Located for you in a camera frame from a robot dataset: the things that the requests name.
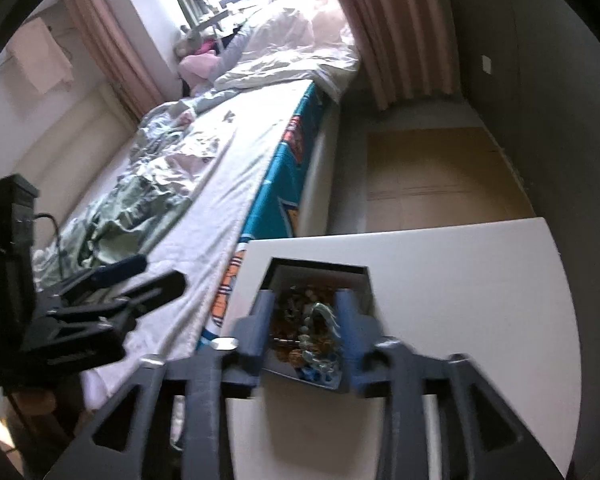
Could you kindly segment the black jewelry box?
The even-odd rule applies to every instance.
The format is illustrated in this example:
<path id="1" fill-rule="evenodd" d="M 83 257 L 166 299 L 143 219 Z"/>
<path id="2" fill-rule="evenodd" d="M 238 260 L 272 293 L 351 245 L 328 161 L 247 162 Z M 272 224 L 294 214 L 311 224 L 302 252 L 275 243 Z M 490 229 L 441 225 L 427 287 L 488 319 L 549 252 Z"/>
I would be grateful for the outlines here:
<path id="1" fill-rule="evenodd" d="M 268 265 L 261 288 L 275 294 L 264 370 L 313 387 L 346 392 L 348 380 L 335 308 L 336 292 L 349 289 L 355 294 L 358 310 L 372 314 L 374 297 L 366 267 L 274 258 Z M 337 388 L 317 385 L 306 379 L 302 370 L 302 350 L 338 354 L 342 378 Z"/>

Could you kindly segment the pink curtain right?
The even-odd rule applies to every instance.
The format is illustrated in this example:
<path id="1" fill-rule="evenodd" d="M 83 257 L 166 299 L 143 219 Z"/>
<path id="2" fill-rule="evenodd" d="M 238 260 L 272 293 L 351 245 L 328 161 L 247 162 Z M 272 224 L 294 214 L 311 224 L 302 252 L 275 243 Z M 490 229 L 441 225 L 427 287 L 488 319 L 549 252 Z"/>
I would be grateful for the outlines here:
<path id="1" fill-rule="evenodd" d="M 450 0 L 338 0 L 377 107 L 460 93 Z"/>

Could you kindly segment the green patterned clothes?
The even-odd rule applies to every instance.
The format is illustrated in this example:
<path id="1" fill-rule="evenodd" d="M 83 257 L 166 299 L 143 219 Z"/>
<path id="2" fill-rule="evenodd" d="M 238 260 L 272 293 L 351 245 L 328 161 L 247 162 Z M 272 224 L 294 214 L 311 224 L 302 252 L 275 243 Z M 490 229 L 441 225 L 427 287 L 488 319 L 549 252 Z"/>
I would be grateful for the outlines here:
<path id="1" fill-rule="evenodd" d="M 191 100 L 149 112 L 110 191 L 35 253 L 38 284 L 148 255 L 193 205 L 232 137 L 229 120 L 202 116 Z"/>

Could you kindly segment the beige padded headboard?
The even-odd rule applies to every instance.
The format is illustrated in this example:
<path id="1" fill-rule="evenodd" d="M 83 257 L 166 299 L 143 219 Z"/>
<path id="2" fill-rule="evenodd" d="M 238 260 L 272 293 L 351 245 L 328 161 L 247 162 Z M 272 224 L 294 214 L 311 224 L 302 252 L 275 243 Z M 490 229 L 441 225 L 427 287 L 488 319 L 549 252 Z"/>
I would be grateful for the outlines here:
<path id="1" fill-rule="evenodd" d="M 60 226 L 114 156 L 128 145 L 136 122 L 104 82 L 61 116 L 15 166 L 38 189 L 34 210 Z"/>

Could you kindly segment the white wall socket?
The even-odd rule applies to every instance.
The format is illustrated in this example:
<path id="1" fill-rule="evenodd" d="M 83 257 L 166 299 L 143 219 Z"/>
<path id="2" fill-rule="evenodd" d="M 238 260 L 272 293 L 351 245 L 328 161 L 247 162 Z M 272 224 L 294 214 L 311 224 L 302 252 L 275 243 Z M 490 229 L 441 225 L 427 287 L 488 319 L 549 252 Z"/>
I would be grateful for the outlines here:
<path id="1" fill-rule="evenodd" d="M 482 64 L 482 70 L 486 74 L 491 75 L 492 74 L 492 60 L 488 56 L 483 55 L 481 57 L 481 64 Z"/>

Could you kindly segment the pink curtain left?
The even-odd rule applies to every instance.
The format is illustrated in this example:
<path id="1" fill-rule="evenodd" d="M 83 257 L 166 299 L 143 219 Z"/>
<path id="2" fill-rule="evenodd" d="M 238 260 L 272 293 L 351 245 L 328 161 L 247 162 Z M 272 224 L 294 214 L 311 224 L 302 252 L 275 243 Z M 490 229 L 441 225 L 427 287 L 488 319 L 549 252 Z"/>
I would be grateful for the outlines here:
<path id="1" fill-rule="evenodd" d="M 112 90 L 136 119 L 163 96 L 106 0 L 62 0 L 82 41 Z"/>

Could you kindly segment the blue flower hair scrunchie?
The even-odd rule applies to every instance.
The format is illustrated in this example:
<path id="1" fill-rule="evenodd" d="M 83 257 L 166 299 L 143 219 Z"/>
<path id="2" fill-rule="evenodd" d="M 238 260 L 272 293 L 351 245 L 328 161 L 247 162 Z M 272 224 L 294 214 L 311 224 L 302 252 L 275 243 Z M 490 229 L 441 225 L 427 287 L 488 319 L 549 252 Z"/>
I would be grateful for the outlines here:
<path id="1" fill-rule="evenodd" d="M 302 366 L 306 379 L 317 385 L 337 388 L 342 378 L 342 368 L 337 353 L 318 354 L 310 350 L 302 350 L 304 361 Z"/>

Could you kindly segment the white square table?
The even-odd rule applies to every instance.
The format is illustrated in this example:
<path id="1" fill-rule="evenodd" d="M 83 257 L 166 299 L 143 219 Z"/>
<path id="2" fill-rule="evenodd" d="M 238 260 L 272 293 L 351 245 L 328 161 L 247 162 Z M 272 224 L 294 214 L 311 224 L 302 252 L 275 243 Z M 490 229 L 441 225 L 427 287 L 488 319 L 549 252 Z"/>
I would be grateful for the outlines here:
<path id="1" fill-rule="evenodd" d="M 245 315 L 273 259 L 364 266 L 387 334 L 425 356 L 471 356 L 557 467 L 572 459 L 580 342 L 564 267 L 541 218 L 449 228 L 257 240 L 227 321 Z M 239 479 L 370 479 L 382 404 L 266 374 L 228 406 Z"/>

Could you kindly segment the dark grey wardrobe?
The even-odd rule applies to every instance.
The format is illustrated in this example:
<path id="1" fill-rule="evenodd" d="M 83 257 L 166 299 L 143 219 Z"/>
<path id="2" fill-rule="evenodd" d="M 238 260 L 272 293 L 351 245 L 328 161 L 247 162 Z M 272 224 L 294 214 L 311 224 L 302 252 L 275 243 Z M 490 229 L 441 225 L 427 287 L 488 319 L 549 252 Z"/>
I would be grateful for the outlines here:
<path id="1" fill-rule="evenodd" d="M 562 255 L 582 362 L 571 469 L 579 479 L 600 479 L 600 42 L 567 0 L 451 6 L 465 96 Z"/>

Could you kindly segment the pink plush toy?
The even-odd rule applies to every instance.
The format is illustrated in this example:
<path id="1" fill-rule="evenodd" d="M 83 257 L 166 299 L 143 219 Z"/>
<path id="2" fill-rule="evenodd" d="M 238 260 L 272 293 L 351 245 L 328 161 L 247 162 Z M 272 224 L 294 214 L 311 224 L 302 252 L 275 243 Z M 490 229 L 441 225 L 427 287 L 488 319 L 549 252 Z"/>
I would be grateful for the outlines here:
<path id="1" fill-rule="evenodd" d="M 187 55 L 178 63 L 178 73 L 189 87 L 194 88 L 209 78 L 219 60 L 213 51 Z"/>

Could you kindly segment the bed with white blanket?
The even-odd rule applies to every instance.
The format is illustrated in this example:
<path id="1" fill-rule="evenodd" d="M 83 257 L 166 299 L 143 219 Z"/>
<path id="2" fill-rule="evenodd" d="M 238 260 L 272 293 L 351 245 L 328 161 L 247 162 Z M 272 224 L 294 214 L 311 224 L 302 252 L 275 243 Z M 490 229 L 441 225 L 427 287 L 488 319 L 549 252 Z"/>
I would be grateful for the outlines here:
<path id="1" fill-rule="evenodd" d="M 248 243 L 297 233 L 315 140 L 334 106 L 309 79 L 210 91 L 181 101 L 186 100 L 204 117 L 229 120 L 233 137 L 193 205 L 144 255 L 148 278 L 183 273 L 184 294 L 140 319 L 125 338 L 121 360 L 81 373 L 84 401 L 91 410 L 114 394 L 142 356 L 184 358 L 219 333 L 232 290 L 227 273 Z M 110 191 L 129 152 L 94 185 L 72 219 Z"/>

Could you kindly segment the pink curtain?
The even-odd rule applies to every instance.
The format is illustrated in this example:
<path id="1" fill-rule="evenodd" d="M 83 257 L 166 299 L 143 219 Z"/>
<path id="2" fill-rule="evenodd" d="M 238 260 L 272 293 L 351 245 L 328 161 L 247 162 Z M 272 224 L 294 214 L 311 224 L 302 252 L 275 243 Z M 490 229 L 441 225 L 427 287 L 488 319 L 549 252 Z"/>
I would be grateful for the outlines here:
<path id="1" fill-rule="evenodd" d="M 106 0 L 62 0 L 82 41 L 112 90 L 136 119 L 163 96 Z"/>
<path id="2" fill-rule="evenodd" d="M 338 0 L 377 107 L 460 93 L 450 0 Z"/>

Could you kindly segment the white duvet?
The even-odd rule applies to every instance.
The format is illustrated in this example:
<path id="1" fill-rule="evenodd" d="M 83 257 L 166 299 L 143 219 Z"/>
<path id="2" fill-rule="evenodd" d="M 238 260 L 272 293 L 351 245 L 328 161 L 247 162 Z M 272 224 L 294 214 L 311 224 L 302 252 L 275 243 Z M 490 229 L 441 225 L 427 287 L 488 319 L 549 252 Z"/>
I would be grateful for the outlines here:
<path id="1" fill-rule="evenodd" d="M 211 80 L 218 90 L 246 90 L 309 79 L 338 102 L 360 64 L 338 0 L 274 0 L 248 18 Z"/>

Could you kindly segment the hanging white cloth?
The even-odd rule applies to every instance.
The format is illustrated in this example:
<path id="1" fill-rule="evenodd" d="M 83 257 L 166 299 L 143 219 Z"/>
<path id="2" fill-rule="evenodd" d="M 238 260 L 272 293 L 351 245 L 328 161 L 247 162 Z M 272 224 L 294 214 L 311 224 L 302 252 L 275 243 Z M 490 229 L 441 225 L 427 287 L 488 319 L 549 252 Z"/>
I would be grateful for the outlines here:
<path id="1" fill-rule="evenodd" d="M 21 25 L 6 50 L 38 94 L 74 81 L 71 62 L 42 18 Z"/>

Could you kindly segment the cardboard sheet on floor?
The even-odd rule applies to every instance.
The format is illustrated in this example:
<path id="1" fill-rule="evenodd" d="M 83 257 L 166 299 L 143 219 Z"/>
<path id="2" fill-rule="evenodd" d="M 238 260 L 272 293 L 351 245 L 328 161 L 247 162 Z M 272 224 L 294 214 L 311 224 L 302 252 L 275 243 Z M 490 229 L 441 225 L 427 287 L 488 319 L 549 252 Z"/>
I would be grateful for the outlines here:
<path id="1" fill-rule="evenodd" d="M 411 129 L 367 136 L 368 232 L 533 216 L 526 193 L 486 129 Z"/>

